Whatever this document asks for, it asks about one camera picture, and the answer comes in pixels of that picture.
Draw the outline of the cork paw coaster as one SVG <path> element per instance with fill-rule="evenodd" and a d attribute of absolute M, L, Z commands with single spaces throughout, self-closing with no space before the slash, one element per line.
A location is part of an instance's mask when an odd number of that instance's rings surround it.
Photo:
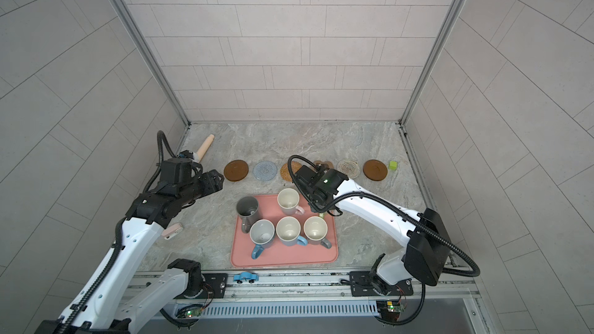
<path fill-rule="evenodd" d="M 334 164 L 332 164 L 332 162 L 330 161 L 321 161 L 321 160 L 316 160 L 314 162 L 315 165 L 325 165 L 328 169 L 333 169 L 334 168 Z"/>

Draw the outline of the rattan woven coaster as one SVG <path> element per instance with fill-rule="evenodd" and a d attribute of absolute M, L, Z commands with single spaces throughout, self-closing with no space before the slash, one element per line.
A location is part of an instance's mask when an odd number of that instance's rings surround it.
<path fill-rule="evenodd" d="M 298 163 L 298 162 L 292 162 L 291 163 L 291 167 L 292 167 L 292 172 L 294 174 L 297 173 L 297 171 L 302 167 L 303 165 Z M 284 181 L 287 182 L 292 182 L 292 177 L 290 176 L 289 173 L 289 166 L 288 163 L 286 162 L 285 164 L 282 165 L 281 169 L 280 169 L 280 175 L 281 178 L 284 179 Z"/>

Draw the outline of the white mug pink handle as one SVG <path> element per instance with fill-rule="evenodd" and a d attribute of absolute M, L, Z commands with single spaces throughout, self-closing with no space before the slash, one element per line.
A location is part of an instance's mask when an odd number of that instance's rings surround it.
<path fill-rule="evenodd" d="M 278 205 L 286 216 L 303 215 L 305 210 L 299 205 L 300 194 L 297 190 L 286 188 L 277 196 Z"/>

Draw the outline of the white multicolour woven coaster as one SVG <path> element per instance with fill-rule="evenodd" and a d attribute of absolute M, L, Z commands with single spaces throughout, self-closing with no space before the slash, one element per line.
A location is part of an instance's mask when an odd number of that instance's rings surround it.
<path fill-rule="evenodd" d="M 358 176 L 360 176 L 360 166 L 355 160 L 341 160 L 337 164 L 337 170 L 345 174 L 349 179 L 356 179 Z"/>

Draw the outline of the teal handled mug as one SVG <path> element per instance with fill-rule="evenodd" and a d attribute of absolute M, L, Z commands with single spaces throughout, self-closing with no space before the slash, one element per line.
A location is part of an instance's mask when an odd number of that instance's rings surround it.
<path fill-rule="evenodd" d="M 303 224 L 303 232 L 308 244 L 322 245 L 326 249 L 331 249 L 332 244 L 326 238 L 329 227 L 321 216 L 311 216 Z"/>

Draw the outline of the blue woven coaster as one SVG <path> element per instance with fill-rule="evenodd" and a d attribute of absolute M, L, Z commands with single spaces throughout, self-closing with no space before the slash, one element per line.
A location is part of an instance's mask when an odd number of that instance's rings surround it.
<path fill-rule="evenodd" d="M 262 182 L 275 179 L 277 172 L 277 165 L 271 161 L 261 161 L 253 169 L 254 177 Z"/>

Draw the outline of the dark wooden coaster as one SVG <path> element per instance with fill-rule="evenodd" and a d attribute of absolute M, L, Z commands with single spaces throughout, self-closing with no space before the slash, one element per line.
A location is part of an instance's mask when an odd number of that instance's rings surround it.
<path fill-rule="evenodd" d="M 243 180 L 249 174 L 249 165 L 241 159 L 229 162 L 224 168 L 224 177 L 230 182 Z"/>
<path fill-rule="evenodd" d="M 364 175 L 375 182 L 384 180 L 388 175 L 388 167 L 377 159 L 370 159 L 363 166 Z"/>

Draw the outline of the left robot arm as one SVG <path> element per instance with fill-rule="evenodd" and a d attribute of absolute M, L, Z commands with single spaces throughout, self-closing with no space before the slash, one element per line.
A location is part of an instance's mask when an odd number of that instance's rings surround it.
<path fill-rule="evenodd" d="M 156 283 L 127 303 L 123 295 L 143 258 L 182 210 L 223 188 L 224 176 L 205 172 L 200 163 L 214 141 L 209 135 L 195 151 L 175 154 L 163 131 L 157 134 L 157 169 L 114 229 L 114 243 L 80 295 L 53 320 L 44 320 L 38 333 L 137 333 L 166 305 L 182 295 L 209 295 L 198 261 L 178 258 Z"/>

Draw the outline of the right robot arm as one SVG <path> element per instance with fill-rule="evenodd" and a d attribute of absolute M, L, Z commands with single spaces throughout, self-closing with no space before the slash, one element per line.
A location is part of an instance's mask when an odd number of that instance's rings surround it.
<path fill-rule="evenodd" d="M 371 286 L 388 295 L 401 281 L 414 278 L 436 286 L 441 275 L 476 278 L 478 264 L 450 240 L 441 216 L 427 208 L 410 210 L 365 190 L 346 174 L 290 156 L 289 175 L 314 213 L 341 216 L 352 213 L 387 233 L 402 248 L 381 255 L 370 271 Z"/>

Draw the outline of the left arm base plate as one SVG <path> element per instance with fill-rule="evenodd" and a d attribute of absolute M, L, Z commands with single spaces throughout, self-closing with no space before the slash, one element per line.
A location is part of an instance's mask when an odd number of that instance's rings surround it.
<path fill-rule="evenodd" d="M 227 288 L 228 274 L 224 273 L 202 273 L 203 284 L 200 290 L 192 295 L 183 295 L 187 299 L 219 299 L 224 298 Z"/>

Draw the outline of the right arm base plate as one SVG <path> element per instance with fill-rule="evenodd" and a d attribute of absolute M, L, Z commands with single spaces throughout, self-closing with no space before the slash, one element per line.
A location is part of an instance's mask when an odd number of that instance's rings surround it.
<path fill-rule="evenodd" d="M 410 280 L 399 281 L 396 285 L 373 283 L 369 272 L 353 271 L 349 273 L 349 285 L 353 297 L 368 296 L 412 296 L 414 290 Z"/>

